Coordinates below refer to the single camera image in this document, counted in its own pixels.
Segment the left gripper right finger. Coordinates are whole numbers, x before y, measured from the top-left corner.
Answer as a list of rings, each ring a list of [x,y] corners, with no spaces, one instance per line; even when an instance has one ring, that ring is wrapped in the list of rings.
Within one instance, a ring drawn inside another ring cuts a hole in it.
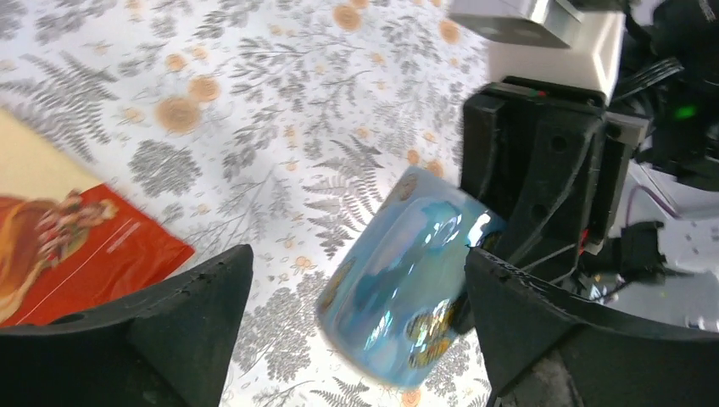
[[[628,315],[480,248],[466,290],[492,406],[715,406],[718,336]]]

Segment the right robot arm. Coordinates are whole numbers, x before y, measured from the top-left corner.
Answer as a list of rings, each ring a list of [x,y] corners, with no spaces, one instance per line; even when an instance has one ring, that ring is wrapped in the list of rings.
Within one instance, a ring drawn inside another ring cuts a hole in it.
[[[551,282],[717,272],[717,219],[609,235],[640,164],[718,188],[717,2],[664,1],[649,26],[628,1],[456,1],[449,17],[490,43],[490,82],[463,107],[460,185],[505,221],[492,254]]]

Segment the blue iridescent mug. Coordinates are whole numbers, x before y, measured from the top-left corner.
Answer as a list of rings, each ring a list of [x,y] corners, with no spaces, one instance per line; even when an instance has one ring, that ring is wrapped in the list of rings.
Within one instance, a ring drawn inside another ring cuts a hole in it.
[[[504,227],[452,184],[408,168],[317,300],[326,340],[379,382],[420,386],[457,338],[467,254]]]

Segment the cassava chips bag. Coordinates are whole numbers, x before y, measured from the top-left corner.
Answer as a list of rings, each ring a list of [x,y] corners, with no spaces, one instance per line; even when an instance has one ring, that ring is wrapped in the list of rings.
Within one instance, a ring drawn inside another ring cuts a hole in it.
[[[1,115],[1,324],[46,325],[163,281],[193,248]]]

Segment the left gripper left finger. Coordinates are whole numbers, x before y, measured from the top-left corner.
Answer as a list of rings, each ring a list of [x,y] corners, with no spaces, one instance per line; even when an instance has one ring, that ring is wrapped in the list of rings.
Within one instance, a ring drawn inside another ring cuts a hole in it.
[[[2,405],[218,405],[253,258],[237,245],[96,308],[3,328]]]

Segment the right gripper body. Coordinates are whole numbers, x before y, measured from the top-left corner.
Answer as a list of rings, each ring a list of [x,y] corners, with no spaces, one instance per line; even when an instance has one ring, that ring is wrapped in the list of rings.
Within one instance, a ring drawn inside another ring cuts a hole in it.
[[[493,253],[548,282],[573,274],[606,238],[627,174],[605,96],[507,77],[465,101],[462,129],[461,189],[507,223]]]

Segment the floral tablecloth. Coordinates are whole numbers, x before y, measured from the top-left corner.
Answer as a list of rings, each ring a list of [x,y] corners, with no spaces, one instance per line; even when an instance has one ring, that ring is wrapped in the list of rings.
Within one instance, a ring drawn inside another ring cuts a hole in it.
[[[420,389],[348,367],[313,305],[411,165],[459,174],[484,41],[445,1],[4,1],[1,105],[195,247],[254,249],[224,406],[482,406],[477,340]]]

